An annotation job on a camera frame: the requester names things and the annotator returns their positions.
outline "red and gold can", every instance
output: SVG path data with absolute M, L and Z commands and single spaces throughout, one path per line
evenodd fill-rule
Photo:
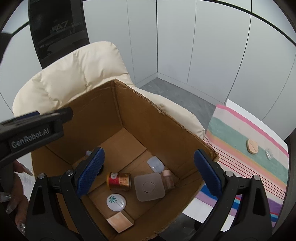
M 131 189 L 131 174 L 111 172 L 107 175 L 107 186 L 113 191 L 129 191 Z

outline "person's hand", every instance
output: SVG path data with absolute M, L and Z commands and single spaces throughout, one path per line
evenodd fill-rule
M 0 192 L 0 202 L 7 202 L 11 199 L 10 193 Z
M 13 162 L 13 171 L 22 173 L 25 172 L 31 176 L 33 174 L 30 172 L 28 168 L 26 168 L 23 164 L 19 163 L 18 161 Z M 24 195 L 24 190 L 22 186 L 22 182 L 20 177 L 14 173 L 14 184 L 11 191 L 11 194 L 2 194 L 6 199 L 9 200 L 9 204 L 6 208 L 6 213 L 10 214 L 13 210 L 17 209 L 17 213 L 15 216 L 15 224 L 17 228 L 24 234 L 25 232 L 25 221 L 27 216 L 27 208 L 28 208 L 28 199 Z

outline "long fingernail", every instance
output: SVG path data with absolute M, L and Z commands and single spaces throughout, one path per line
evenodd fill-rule
M 16 207 L 17 207 L 17 206 L 16 206 L 15 204 L 10 204 L 10 203 L 9 203 L 9 204 L 7 205 L 7 208 L 6 208 L 5 211 L 6 211 L 7 214 L 11 214 L 11 212 L 12 212 Z
M 21 165 L 24 168 L 25 173 L 27 173 L 30 176 L 33 176 L 33 173 L 28 168 L 26 168 L 23 164 L 21 164 Z
M 0 202 L 7 202 L 11 199 L 11 195 L 6 192 L 0 192 Z
M 21 223 L 20 225 L 17 226 L 18 230 L 20 230 L 20 232 L 26 236 L 26 225 L 24 223 Z

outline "green logo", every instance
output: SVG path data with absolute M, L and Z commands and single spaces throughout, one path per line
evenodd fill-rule
M 109 202 L 112 203 L 112 202 L 117 202 L 117 199 L 115 196 L 111 196 L 109 197 Z

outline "blue gripper pad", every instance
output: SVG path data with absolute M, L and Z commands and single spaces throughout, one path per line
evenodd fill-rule
M 82 161 L 75 169 L 78 175 L 76 181 L 76 195 L 81 198 L 91 188 L 96 176 L 102 168 L 105 160 L 103 148 L 96 148 L 85 161 Z
M 194 164 L 198 168 L 198 171 L 205 181 L 210 193 L 217 198 L 221 197 L 221 180 L 200 150 L 194 152 Z

